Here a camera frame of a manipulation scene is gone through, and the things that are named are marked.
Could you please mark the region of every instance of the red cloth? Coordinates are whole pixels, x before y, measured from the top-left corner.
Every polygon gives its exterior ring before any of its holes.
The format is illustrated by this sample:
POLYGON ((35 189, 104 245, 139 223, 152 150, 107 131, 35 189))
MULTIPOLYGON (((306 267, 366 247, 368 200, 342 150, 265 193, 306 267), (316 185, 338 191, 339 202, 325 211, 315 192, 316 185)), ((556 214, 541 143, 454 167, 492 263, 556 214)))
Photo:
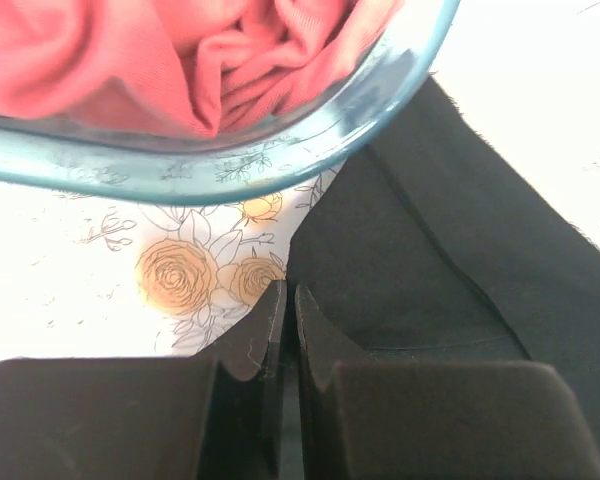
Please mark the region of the red cloth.
POLYGON ((0 115, 213 137, 346 77, 401 1, 0 0, 0 115))

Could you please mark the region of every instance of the leaf pattern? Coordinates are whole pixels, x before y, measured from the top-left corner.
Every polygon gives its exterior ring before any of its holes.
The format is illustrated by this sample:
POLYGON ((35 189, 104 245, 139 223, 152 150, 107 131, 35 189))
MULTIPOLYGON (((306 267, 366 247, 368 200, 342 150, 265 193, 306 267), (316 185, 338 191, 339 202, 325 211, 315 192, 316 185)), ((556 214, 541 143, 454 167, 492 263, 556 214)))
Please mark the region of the leaf pattern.
POLYGON ((165 232, 176 232, 182 224, 182 220, 176 218, 171 209, 157 205, 138 205, 138 208, 149 222, 165 232))
POLYGON ((103 216, 100 225, 91 226, 87 235, 80 239, 79 243, 93 243, 98 239, 104 240, 106 247, 112 252, 119 252, 124 247, 133 243, 131 238, 123 236, 128 230, 132 230, 137 222, 130 219, 122 220, 115 206, 110 206, 103 216))
POLYGON ((186 335, 191 331, 193 325, 194 324, 191 319, 183 320, 176 324, 176 326, 173 328, 173 333, 178 336, 186 335))
POLYGON ((201 215, 197 210, 191 210, 191 216, 194 220, 194 237, 202 245, 209 243, 211 239, 211 225, 204 215, 201 215))
POLYGON ((185 207, 171 207, 169 209, 171 217, 182 222, 187 216, 185 207))
POLYGON ((284 270, 284 262, 282 261, 282 259, 280 257, 278 257, 275 253, 273 252, 269 252, 269 256, 271 257, 271 260, 273 260, 273 262, 280 267, 280 269, 284 270))
POLYGON ((198 311, 198 313, 196 313, 196 319, 195 319, 194 323, 197 326, 204 328, 209 323, 210 318, 211 318, 211 307, 209 305, 205 305, 198 311))
POLYGON ((224 314, 224 318, 226 320, 240 320, 247 314, 248 311, 249 307, 247 305, 240 305, 239 307, 227 310, 224 314))
POLYGON ((211 252, 217 263, 226 265, 233 261, 238 253, 242 235, 242 230, 232 230, 211 244, 209 252, 211 252))
POLYGON ((208 205, 200 209, 200 214, 204 215, 205 217, 207 215, 213 215, 218 208, 220 208, 220 205, 208 205))
POLYGON ((193 242, 196 239, 196 225, 193 214, 189 213, 178 228, 178 239, 182 242, 193 242))
POLYGON ((223 312, 226 309, 231 310, 240 305, 234 300, 229 292, 222 288, 218 288, 217 290, 211 292, 211 295, 209 296, 209 303, 212 307, 212 315, 218 315, 217 312, 223 312))

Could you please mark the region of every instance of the pink fabric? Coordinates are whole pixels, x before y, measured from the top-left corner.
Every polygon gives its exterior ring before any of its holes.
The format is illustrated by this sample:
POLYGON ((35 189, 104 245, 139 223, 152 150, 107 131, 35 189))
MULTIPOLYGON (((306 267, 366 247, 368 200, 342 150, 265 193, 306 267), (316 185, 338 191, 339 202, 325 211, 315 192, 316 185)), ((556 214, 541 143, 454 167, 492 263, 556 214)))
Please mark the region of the pink fabric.
POLYGON ((0 0, 0 115, 213 137, 346 77, 401 1, 0 0))

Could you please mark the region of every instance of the table surface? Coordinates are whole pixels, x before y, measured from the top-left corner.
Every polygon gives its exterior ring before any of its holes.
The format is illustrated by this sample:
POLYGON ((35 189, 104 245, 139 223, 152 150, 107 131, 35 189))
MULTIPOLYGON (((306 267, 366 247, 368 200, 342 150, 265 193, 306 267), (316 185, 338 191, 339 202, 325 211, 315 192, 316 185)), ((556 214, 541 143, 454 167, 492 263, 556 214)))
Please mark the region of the table surface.
MULTIPOLYGON (((600 248, 600 1, 463 0, 431 71, 600 248)), ((336 173, 205 208, 0 184, 0 360, 199 351, 284 275, 336 173)))

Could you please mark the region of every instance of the yellow rose pattern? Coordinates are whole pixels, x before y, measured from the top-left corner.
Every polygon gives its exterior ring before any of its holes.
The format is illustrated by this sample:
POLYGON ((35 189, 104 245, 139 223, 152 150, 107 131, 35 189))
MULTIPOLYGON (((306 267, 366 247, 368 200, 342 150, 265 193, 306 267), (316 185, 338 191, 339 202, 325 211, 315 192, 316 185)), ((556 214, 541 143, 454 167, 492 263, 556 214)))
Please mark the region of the yellow rose pattern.
POLYGON ((209 302, 218 266, 195 243, 162 240, 138 260, 136 278, 147 303, 173 315, 197 312, 209 302))
POLYGON ((284 278, 333 177, 195 208, 0 183, 0 360, 198 352, 284 278))
POLYGON ((157 350, 199 351, 244 317, 272 281, 284 279, 291 236, 335 174, 234 204, 140 205, 159 232, 135 265, 140 298, 164 318, 157 350))

